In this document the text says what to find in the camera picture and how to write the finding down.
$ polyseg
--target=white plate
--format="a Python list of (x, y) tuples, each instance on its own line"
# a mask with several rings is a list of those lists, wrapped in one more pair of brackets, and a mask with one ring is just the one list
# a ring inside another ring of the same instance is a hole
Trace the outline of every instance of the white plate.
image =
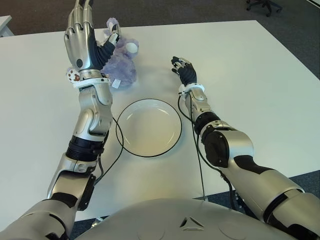
[[(117, 120), (124, 148), (140, 157), (156, 157), (169, 151), (179, 140), (182, 130), (177, 111), (157, 99), (142, 99), (127, 106)], [(119, 128), (118, 141), (122, 143)]]

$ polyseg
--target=floor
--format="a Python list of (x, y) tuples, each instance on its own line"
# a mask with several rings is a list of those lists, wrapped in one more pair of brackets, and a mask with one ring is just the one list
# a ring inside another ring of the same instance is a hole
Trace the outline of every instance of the floor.
[[(93, 20), (96, 28), (105, 28), (109, 17), (116, 17), (122, 27), (257, 20), (320, 78), (320, 9), (306, 0), (274, 1), (283, 6), (283, 11), (266, 17), (267, 10), (261, 6), (246, 11), (246, 0), (96, 0)], [(64, 31), (74, 2), (1, 0), (0, 16), (12, 16), (8, 26), (15, 35)], [(268, 74), (272, 69), (266, 67)], [(320, 197), (320, 171), (291, 179), (306, 192)], [(208, 199), (230, 206), (226, 192)], [(89, 229), (92, 222), (93, 219), (76, 222), (71, 239)]]

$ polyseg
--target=tabletop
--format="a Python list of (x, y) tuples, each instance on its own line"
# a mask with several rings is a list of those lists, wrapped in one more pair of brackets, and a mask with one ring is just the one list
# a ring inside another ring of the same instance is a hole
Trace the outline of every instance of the tabletop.
[[(121, 30), (140, 47), (134, 59), (137, 82), (112, 89), (116, 118), (130, 103), (146, 98), (177, 109), (181, 83), (170, 60), (184, 57), (192, 62), (218, 116), (251, 138), (258, 165), (288, 177), (320, 169), (320, 82), (257, 21)], [(102, 29), (95, 32), (104, 39)], [(70, 62), (63, 36), (49, 32), (0, 38), (0, 230), (46, 197), (78, 118), (79, 93), (65, 77)], [(124, 151), (76, 219), (110, 215), (149, 199), (200, 197), (191, 125), (182, 115), (181, 120), (181, 137), (167, 153), (143, 158)], [(105, 169), (120, 149), (113, 124), (101, 158)], [(219, 174), (204, 163), (202, 168), (207, 195), (228, 190)]]

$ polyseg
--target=stuffed toy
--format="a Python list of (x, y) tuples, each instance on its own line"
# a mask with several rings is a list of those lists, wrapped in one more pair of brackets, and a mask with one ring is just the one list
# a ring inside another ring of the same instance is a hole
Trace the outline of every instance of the stuffed toy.
[[(118, 24), (115, 18), (108, 19), (106, 22), (107, 29), (103, 31), (106, 39), (111, 35), (110, 29)], [(120, 39), (113, 55), (101, 70), (101, 73), (110, 79), (112, 87), (116, 89), (118, 87), (128, 87), (137, 80), (137, 71), (133, 58), (138, 54), (138, 49), (139, 43), (137, 40), (127, 39), (120, 34)], [(68, 68), (66, 73), (67, 79), (72, 83), (80, 80), (79, 75), (72, 67)]]

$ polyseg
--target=black cable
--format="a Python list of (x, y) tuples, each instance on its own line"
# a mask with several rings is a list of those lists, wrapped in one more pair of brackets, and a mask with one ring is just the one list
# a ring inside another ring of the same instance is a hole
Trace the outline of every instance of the black cable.
[[(190, 122), (191, 122), (191, 125), (192, 125), (192, 134), (193, 134), (193, 140), (194, 142), (196, 143), (196, 151), (197, 151), (197, 155), (199, 157), (199, 155), (201, 156), (202, 160), (213, 170), (217, 171), (220, 173), (220, 176), (221, 178), (228, 184), (228, 187), (229, 187), (229, 201), (230, 201), (230, 205), (231, 205), (231, 208), (233, 210), (237, 210), (236, 209), (236, 205), (235, 205), (235, 202), (234, 202), (234, 191), (233, 191), (233, 188), (232, 188), (232, 185), (229, 181), (229, 179), (227, 178), (227, 176), (219, 169), (219, 168), (216, 168), (214, 166), (212, 166), (208, 161), (207, 159), (204, 158), (204, 156), (202, 155), (200, 149), (199, 149), (199, 135), (197, 135), (197, 142), (196, 142), (196, 137), (195, 137), (195, 132), (194, 132), (194, 122), (192, 120), (192, 102), (191, 102), (191, 96), (190, 96), (190, 93), (189, 93), (189, 97), (190, 97), (190, 113), (191, 113), (191, 119), (185, 115), (184, 112), (182, 112), (181, 108), (180, 108), (180, 98), (181, 96), (179, 96), (178, 98), (178, 109), (179, 111), (181, 112), (181, 114), (183, 116), (185, 116)], [(201, 169), (201, 165), (200, 165), (200, 173), (201, 173), (201, 181), (202, 181), (202, 187), (204, 186), (203, 185), (203, 179), (202, 179), (202, 169)]]
[(122, 154), (122, 152), (123, 152), (123, 150), (124, 150), (124, 135), (123, 135), (123, 133), (122, 133), (121, 127), (119, 126), (117, 120), (116, 120), (114, 117), (112, 117), (112, 118), (113, 118), (113, 120), (115, 121), (115, 124), (116, 124), (115, 131), (117, 131), (117, 127), (118, 127), (119, 130), (120, 130), (120, 133), (121, 133), (121, 141), (122, 141), (122, 143), (121, 143), (121, 151), (120, 151), (118, 157), (117, 157), (117, 158), (114, 160), (114, 162), (111, 164), (111, 166), (105, 171), (105, 173), (102, 174), (100, 177), (98, 177), (98, 178), (95, 180), (94, 185), (96, 185), (98, 182), (100, 182), (100, 180), (110, 171), (110, 169), (111, 169), (111, 168), (115, 165), (115, 163), (118, 161), (118, 159), (120, 158), (120, 156), (121, 156), (121, 154)]
[(191, 118), (188, 117), (188, 116), (181, 110), (181, 108), (180, 108), (180, 99), (181, 99), (181, 96), (179, 95), (179, 98), (178, 98), (178, 109), (179, 109), (180, 113), (181, 113), (186, 119), (188, 119), (191, 123), (193, 123), (193, 121), (191, 120)]
[(102, 163), (101, 163), (101, 154), (98, 155), (98, 165), (101, 171), (100, 176), (102, 176), (104, 174), (104, 167), (102, 166)]
[[(180, 112), (185, 116), (185, 114), (181, 111), (180, 109), (180, 97), (179, 96), (179, 99), (178, 99), (178, 108), (180, 110)], [(197, 157), (198, 157), (198, 162), (199, 162), (199, 168), (200, 168), (200, 177), (201, 177), (201, 186), (202, 186), (202, 194), (203, 194), (203, 200), (206, 199), (206, 193), (205, 193), (205, 185), (204, 185), (204, 177), (203, 177), (203, 174), (202, 174), (202, 167), (201, 167), (201, 161), (200, 161), (200, 157), (199, 157), (199, 151), (198, 151), (198, 148), (197, 148), (197, 143), (199, 143), (199, 136), (196, 140), (196, 136), (195, 136), (195, 131), (194, 131), (194, 122), (192, 120), (192, 102), (191, 102), (191, 96), (190, 96), (190, 93), (189, 93), (189, 97), (190, 97), (190, 115), (191, 115), (191, 118), (188, 119), (190, 120), (191, 122), (191, 128), (192, 128), (192, 134), (193, 134), (193, 141), (194, 141), (194, 145), (195, 145), (195, 150), (196, 150), (196, 154), (197, 154)]]
[[(108, 136), (109, 136), (109, 131), (106, 133), (106, 135), (105, 135), (105, 137), (103, 139), (102, 147), (105, 146), (106, 141), (108, 139)], [(98, 165), (99, 165), (99, 168), (100, 168), (100, 171), (101, 171), (100, 176), (102, 176), (104, 174), (104, 168), (103, 168), (102, 163), (101, 163), (101, 153), (98, 155)]]

